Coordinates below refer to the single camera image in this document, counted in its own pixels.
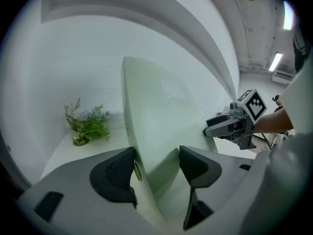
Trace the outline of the white square table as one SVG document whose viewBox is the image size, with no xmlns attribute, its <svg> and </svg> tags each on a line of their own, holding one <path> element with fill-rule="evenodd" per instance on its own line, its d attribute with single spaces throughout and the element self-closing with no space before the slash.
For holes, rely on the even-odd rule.
<svg viewBox="0 0 313 235">
<path fill-rule="evenodd" d="M 41 178 L 45 177 L 57 167 L 71 161 L 128 147 L 129 142 L 126 134 L 124 115 L 122 113 L 112 114 L 109 118 L 109 127 L 110 138 L 108 141 L 106 139 L 92 139 L 88 144 L 83 146 L 75 146 L 72 142 L 72 133 L 69 132 L 55 149 Z M 249 150 L 240 150 L 236 144 L 227 140 L 214 138 L 214 142 L 220 154 L 247 159 L 255 159 L 256 157 L 256 153 Z"/>
</svg>

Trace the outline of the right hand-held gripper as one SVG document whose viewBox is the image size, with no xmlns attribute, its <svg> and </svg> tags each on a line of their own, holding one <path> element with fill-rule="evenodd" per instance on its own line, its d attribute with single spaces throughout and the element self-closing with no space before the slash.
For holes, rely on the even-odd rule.
<svg viewBox="0 0 313 235">
<path fill-rule="evenodd" d="M 236 101 L 230 103 L 227 115 L 217 115 L 206 121 L 203 130 L 206 137 L 219 137 L 239 146 L 241 150 L 254 149 L 252 135 L 257 121 L 267 107 L 256 89 L 247 90 Z"/>
</svg>

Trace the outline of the pale green box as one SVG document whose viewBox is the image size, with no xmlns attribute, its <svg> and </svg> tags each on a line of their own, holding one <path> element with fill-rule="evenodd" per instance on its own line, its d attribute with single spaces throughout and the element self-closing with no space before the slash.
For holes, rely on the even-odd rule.
<svg viewBox="0 0 313 235">
<path fill-rule="evenodd" d="M 187 86 L 141 58 L 122 62 L 124 121 L 140 187 L 150 210 L 170 222 L 187 212 L 190 186 L 179 166 L 179 147 L 217 152 L 203 135 L 205 119 Z"/>
</svg>

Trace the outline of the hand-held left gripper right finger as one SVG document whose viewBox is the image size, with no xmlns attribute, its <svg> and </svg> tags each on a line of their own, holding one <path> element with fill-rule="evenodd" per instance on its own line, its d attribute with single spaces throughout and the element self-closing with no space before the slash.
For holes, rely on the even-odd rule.
<svg viewBox="0 0 313 235">
<path fill-rule="evenodd" d="M 239 188 L 253 161 L 181 145 L 179 166 L 190 186 L 183 229 L 192 228 L 221 209 Z"/>
</svg>

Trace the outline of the potted flower plant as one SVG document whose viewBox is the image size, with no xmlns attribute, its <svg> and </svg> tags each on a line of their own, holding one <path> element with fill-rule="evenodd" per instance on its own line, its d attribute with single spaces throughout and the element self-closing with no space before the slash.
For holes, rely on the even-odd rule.
<svg viewBox="0 0 313 235">
<path fill-rule="evenodd" d="M 73 131 L 72 143 L 83 146 L 94 138 L 109 140 L 110 112 L 105 111 L 104 104 L 95 106 L 89 111 L 80 111 L 81 99 L 64 106 L 65 119 Z"/>
</svg>

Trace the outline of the white air conditioner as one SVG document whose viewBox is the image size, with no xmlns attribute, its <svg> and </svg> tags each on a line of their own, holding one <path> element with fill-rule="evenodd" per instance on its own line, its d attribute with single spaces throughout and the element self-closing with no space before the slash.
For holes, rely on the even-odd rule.
<svg viewBox="0 0 313 235">
<path fill-rule="evenodd" d="M 280 71 L 280 70 L 274 71 L 271 76 L 271 79 L 273 82 L 280 83 L 283 85 L 289 84 L 291 81 L 293 81 L 294 78 L 295 78 L 294 74 Z"/>
</svg>

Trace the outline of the ceiling light panel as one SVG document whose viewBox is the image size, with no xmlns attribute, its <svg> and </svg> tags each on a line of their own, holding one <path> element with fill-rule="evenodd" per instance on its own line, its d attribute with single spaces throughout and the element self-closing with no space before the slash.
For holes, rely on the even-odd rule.
<svg viewBox="0 0 313 235">
<path fill-rule="evenodd" d="M 293 17 L 294 17 L 294 12 L 290 4 L 285 0 L 284 1 L 284 26 L 283 28 L 285 30 L 291 30 L 293 26 Z"/>
<path fill-rule="evenodd" d="M 280 62 L 282 56 L 283 56 L 283 54 L 281 54 L 281 53 L 276 53 L 276 55 L 275 55 L 275 57 L 274 57 L 274 60 L 273 60 L 271 66 L 270 66 L 270 68 L 269 68 L 269 71 L 270 71 L 270 72 L 275 71 L 275 69 L 277 68 L 277 66 L 278 66 L 278 64 L 279 64 L 279 62 Z"/>
</svg>

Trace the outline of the person's right forearm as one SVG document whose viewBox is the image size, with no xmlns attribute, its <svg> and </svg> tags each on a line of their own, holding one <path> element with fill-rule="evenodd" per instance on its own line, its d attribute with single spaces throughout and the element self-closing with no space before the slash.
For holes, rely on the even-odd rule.
<svg viewBox="0 0 313 235">
<path fill-rule="evenodd" d="M 254 133 L 284 133 L 293 129 L 293 125 L 284 108 L 262 116 L 255 124 Z"/>
</svg>

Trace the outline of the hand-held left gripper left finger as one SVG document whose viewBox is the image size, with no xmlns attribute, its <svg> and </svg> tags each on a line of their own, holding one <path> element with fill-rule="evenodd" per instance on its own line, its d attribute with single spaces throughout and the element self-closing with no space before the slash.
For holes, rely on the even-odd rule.
<svg viewBox="0 0 313 235">
<path fill-rule="evenodd" d="M 66 206 L 77 209 L 136 209 L 130 190 L 133 170 L 132 147 L 66 163 L 39 182 L 36 205 L 55 206 L 62 196 Z"/>
</svg>

